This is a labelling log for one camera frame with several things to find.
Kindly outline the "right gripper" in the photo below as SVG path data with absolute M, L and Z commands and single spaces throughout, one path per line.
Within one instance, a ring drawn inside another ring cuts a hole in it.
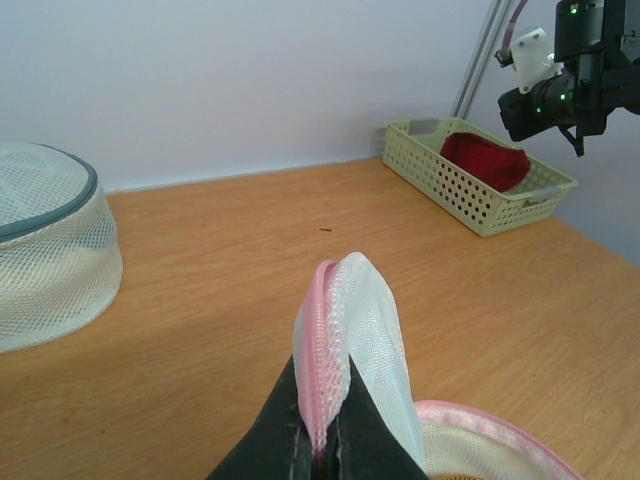
M 575 75 L 560 74 L 536 83 L 525 94 L 514 88 L 501 95 L 500 117 L 510 139 L 520 142 L 558 128 L 569 142 L 582 142 L 569 131 L 578 125 L 575 93 Z

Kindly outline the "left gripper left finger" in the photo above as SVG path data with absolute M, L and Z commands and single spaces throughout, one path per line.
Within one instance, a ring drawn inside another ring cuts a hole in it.
M 212 480 L 311 480 L 317 477 L 289 360 L 242 439 L 208 475 Z

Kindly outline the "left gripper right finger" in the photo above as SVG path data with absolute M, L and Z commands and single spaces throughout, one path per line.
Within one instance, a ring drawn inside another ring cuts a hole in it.
M 337 480 L 413 480 L 427 475 L 386 426 L 355 363 L 346 400 L 327 436 L 327 477 Z

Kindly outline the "red bra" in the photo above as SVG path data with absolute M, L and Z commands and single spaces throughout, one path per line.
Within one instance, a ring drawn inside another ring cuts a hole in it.
M 519 185 L 531 169 L 524 150 L 501 146 L 468 132 L 449 135 L 440 155 L 500 193 Z

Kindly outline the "pink-zip mesh laundry bag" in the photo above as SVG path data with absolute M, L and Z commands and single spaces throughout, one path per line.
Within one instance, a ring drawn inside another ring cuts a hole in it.
M 576 472 L 518 427 L 444 401 L 415 401 L 393 294 L 354 252 L 316 269 L 300 307 L 293 365 L 314 466 L 327 476 L 327 436 L 353 361 L 386 426 L 425 479 L 573 479 Z

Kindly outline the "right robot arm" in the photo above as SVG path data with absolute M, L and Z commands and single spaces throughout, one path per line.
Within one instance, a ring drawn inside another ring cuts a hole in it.
M 639 112 L 639 4 L 636 1 L 560 1 L 555 33 L 514 33 L 511 18 L 495 58 L 512 67 L 516 88 L 498 99 L 512 140 L 558 129 L 584 153 L 584 140 L 600 136 L 619 108 Z

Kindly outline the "grey-zip mesh laundry bag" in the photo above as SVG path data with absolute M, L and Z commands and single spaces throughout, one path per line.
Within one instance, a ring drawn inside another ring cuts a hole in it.
M 114 216 L 92 165 L 30 142 L 1 145 L 1 350 L 69 335 L 121 286 Z

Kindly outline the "green plastic basket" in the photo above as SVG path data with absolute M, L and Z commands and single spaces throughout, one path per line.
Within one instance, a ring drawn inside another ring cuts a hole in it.
M 446 138 L 456 132 L 519 149 L 461 118 L 406 120 L 388 125 L 383 162 L 481 237 L 549 217 L 577 186 L 571 177 L 527 155 L 529 174 L 500 193 L 440 155 Z

